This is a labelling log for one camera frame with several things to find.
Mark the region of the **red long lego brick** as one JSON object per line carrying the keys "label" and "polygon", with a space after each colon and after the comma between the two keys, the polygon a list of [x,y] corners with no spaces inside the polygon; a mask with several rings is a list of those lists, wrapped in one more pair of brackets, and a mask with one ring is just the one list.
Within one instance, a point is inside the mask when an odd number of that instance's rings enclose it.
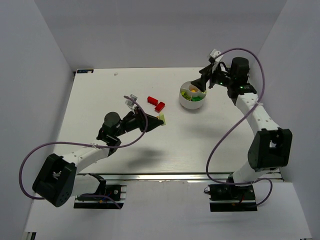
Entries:
{"label": "red long lego brick", "polygon": [[147,97],[147,102],[148,102],[149,104],[154,105],[154,106],[157,106],[157,105],[159,104],[159,101],[158,101],[156,98],[153,98],[153,97],[151,97],[151,96],[148,96],[148,97]]}

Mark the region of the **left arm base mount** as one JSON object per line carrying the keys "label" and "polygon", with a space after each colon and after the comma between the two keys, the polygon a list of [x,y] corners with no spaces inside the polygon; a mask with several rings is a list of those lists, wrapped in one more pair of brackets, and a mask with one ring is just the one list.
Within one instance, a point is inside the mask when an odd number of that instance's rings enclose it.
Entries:
{"label": "left arm base mount", "polygon": [[75,209],[120,210],[125,203],[127,186],[89,173],[76,176],[72,195]]}

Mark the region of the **dark green lego brick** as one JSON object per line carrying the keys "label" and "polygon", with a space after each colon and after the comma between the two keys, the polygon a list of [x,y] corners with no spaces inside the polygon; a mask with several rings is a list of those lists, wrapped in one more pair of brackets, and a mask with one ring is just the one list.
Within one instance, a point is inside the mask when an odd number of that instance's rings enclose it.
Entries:
{"label": "dark green lego brick", "polygon": [[201,98],[200,96],[192,97],[192,98],[191,98],[191,101],[192,101],[192,102],[198,102],[198,101],[201,101],[201,100],[202,100],[202,98]]}

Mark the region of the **red square lego brick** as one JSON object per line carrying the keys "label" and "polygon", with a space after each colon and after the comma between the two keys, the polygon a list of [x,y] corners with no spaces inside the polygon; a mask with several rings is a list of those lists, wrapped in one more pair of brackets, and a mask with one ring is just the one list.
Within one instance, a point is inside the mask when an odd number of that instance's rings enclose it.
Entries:
{"label": "red square lego brick", "polygon": [[154,108],[154,110],[157,112],[157,113],[160,113],[163,109],[164,109],[164,107],[165,107],[165,103],[164,102],[159,102],[157,105],[156,105],[156,107]]}

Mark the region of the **light green small lego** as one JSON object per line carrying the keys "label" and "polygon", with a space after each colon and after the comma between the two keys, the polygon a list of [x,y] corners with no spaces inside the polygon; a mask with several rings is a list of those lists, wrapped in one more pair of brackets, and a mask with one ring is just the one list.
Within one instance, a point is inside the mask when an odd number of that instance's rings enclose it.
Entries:
{"label": "light green small lego", "polygon": [[162,112],[158,115],[158,119],[162,121],[162,126],[166,125],[165,115]]}

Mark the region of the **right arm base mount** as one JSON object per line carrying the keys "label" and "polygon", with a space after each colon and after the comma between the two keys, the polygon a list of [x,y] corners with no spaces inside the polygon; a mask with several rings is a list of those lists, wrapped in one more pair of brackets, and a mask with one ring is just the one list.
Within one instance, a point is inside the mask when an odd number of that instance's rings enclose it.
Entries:
{"label": "right arm base mount", "polygon": [[258,210],[252,185],[210,184],[204,189],[204,193],[209,195],[209,207],[212,213]]}

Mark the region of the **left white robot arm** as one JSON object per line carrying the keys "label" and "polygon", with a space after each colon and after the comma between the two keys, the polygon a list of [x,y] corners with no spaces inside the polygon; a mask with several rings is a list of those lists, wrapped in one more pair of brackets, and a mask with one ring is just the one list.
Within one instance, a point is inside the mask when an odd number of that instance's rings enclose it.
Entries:
{"label": "left white robot arm", "polygon": [[98,174],[80,172],[99,160],[110,157],[121,145],[120,136],[133,130],[149,132],[163,126],[162,114],[152,116],[144,114],[135,107],[124,118],[116,112],[109,112],[98,131],[96,139],[103,141],[104,146],[84,146],[65,155],[50,154],[42,165],[32,190],[55,207],[60,207],[70,197],[79,196],[87,200],[116,204],[119,198],[112,198],[114,190],[107,186],[107,181]]}

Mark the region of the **yellow and green lego stack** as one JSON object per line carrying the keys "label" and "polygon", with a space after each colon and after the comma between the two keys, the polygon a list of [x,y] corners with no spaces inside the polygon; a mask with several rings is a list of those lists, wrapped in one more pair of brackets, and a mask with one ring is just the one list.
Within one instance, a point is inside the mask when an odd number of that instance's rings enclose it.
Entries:
{"label": "yellow and green lego stack", "polygon": [[198,89],[196,86],[192,85],[192,84],[188,87],[188,89],[189,89],[192,93],[197,93],[197,92],[199,91],[199,89]]}

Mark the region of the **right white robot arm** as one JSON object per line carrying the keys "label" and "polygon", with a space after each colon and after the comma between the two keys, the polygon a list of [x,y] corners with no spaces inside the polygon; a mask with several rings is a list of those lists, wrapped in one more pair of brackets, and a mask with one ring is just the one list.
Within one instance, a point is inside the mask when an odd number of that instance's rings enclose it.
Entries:
{"label": "right white robot arm", "polygon": [[260,102],[261,96],[249,83],[249,61],[244,57],[232,59],[231,66],[210,57],[210,64],[199,71],[200,78],[191,82],[199,90],[219,85],[227,88],[227,95],[243,113],[254,135],[247,153],[247,162],[233,172],[228,183],[247,186],[269,171],[289,163],[293,134],[283,129],[269,116]]}

